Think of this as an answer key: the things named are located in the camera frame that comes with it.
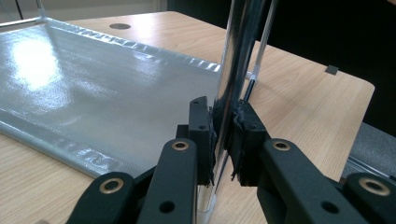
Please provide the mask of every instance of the round hole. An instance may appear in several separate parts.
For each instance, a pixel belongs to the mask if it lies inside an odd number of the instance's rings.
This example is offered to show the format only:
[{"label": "round hole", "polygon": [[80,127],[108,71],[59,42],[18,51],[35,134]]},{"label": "round hole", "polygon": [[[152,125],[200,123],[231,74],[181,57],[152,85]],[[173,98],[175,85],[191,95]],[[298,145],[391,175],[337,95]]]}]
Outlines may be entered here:
[{"label": "round hole", "polygon": [[338,209],[337,206],[335,206],[335,204],[333,203],[329,203],[329,202],[323,202],[321,204],[322,208],[324,210],[326,210],[329,213],[333,213],[333,214],[337,214],[340,210]]},{"label": "round hole", "polygon": [[116,30],[127,30],[131,28],[130,25],[125,24],[125,23],[114,23],[110,25],[110,28],[116,29]]},{"label": "round hole", "polygon": [[390,189],[385,186],[383,183],[363,177],[359,180],[359,184],[361,185],[362,188],[366,189],[367,191],[379,195],[379,196],[388,196],[390,195]]},{"label": "round hole", "polygon": [[175,142],[172,144],[172,149],[174,150],[185,150],[189,147],[189,144],[186,142]]},{"label": "round hole", "polygon": [[104,194],[110,194],[119,191],[123,187],[123,180],[120,178],[110,178],[105,180],[99,187]]},{"label": "round hole", "polygon": [[284,142],[274,142],[273,147],[281,151],[287,151],[290,149],[290,146]]},{"label": "round hole", "polygon": [[168,214],[173,212],[173,210],[175,210],[175,204],[172,202],[164,202],[160,205],[160,211],[162,213]]}]

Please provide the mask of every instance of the wooden table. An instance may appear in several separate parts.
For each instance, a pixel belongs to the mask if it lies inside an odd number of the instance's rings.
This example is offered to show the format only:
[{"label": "wooden table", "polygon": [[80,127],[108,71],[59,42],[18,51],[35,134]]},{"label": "wooden table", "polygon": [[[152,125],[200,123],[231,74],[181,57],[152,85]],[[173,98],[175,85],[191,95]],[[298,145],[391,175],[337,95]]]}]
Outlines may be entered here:
[{"label": "wooden table", "polygon": [[[176,12],[70,23],[216,63],[224,45],[225,30]],[[131,28],[111,29],[112,23]],[[251,103],[273,137],[294,142],[323,174],[338,180],[374,86],[325,69],[267,47]],[[231,171],[229,163],[211,223],[263,223],[256,189],[231,182]],[[0,223],[64,223],[91,182],[91,177],[0,135]]]}]

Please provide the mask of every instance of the plastic sheet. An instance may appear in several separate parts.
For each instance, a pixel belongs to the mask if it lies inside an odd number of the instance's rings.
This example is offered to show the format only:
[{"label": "plastic sheet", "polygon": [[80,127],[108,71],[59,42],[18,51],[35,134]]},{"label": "plastic sheet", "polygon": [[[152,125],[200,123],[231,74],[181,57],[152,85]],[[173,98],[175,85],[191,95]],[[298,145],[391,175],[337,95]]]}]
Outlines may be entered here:
[{"label": "plastic sheet", "polygon": [[156,165],[219,82],[216,63],[52,19],[0,45],[0,132],[92,176]]}]

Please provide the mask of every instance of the black cable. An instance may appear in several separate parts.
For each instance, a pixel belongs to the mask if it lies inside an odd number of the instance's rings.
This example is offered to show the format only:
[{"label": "black cable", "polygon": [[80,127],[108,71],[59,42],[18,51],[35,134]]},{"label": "black cable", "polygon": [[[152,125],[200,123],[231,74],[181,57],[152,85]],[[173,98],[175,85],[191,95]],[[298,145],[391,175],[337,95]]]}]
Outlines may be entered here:
[{"label": "black cable", "polygon": [[20,13],[21,20],[23,20],[21,7],[20,7],[20,4],[18,3],[18,0],[15,0],[15,4],[17,4],[18,13]]}]

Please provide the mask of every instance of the black wall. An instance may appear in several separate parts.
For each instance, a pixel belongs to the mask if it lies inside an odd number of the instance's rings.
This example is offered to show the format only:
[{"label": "black wall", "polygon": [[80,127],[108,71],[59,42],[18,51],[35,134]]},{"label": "black wall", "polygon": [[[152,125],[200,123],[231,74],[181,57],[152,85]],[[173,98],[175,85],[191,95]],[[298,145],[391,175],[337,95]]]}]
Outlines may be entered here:
[{"label": "black wall", "polygon": [[[223,28],[230,5],[168,3],[169,10]],[[396,6],[386,0],[279,0],[269,44],[373,83],[364,122],[396,136]]]}]

